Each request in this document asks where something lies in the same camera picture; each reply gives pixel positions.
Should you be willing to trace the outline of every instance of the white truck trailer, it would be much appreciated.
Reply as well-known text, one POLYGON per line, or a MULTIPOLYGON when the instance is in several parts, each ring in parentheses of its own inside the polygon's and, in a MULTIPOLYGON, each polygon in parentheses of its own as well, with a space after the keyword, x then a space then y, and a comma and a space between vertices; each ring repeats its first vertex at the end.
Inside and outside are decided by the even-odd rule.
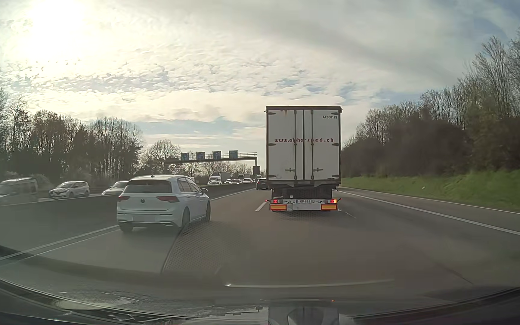
POLYGON ((224 184, 224 181, 230 179, 230 173, 228 172, 213 172, 208 178, 208 183, 211 181, 220 181, 224 184))
POLYGON ((341 107, 266 107, 271 211, 336 211, 341 107))

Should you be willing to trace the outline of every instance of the license plate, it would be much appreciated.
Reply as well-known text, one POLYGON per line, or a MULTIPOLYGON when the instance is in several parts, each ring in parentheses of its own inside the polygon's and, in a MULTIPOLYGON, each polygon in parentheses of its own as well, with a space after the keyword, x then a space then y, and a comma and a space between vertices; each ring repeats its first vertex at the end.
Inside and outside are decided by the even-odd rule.
POLYGON ((154 216, 134 216, 135 222, 154 222, 154 216))

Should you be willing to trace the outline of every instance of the car tire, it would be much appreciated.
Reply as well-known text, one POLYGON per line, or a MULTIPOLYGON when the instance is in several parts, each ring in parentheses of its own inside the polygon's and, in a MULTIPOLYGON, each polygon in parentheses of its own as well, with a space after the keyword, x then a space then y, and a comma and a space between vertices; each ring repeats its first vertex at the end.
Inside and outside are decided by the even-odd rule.
POLYGON ((204 217, 204 222, 210 221, 212 217, 212 207, 210 206, 210 203, 206 205, 206 216, 204 217))
POLYGON ((119 230, 121 230, 123 233, 128 234, 131 233, 134 230, 134 227, 128 224, 121 224, 119 226, 119 230))
POLYGON ((185 230, 190 225, 190 210, 188 208, 184 209, 184 213, 182 214, 182 226, 181 226, 181 232, 185 232, 185 230))

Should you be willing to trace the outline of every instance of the sun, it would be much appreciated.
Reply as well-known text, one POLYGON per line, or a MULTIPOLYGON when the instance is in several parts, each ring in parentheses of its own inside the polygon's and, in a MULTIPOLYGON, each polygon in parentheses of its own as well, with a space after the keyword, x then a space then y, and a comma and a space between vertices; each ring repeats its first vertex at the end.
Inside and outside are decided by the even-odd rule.
POLYGON ((82 50, 85 6, 77 0, 42 0, 27 12, 24 51, 32 60, 68 60, 82 50))

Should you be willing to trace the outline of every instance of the grass embankment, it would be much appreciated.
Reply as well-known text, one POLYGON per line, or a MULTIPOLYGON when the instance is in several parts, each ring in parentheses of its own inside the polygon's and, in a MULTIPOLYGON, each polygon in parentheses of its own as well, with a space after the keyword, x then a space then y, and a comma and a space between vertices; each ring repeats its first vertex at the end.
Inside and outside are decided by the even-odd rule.
POLYGON ((342 186, 520 212, 520 170, 439 177, 355 177, 342 186))

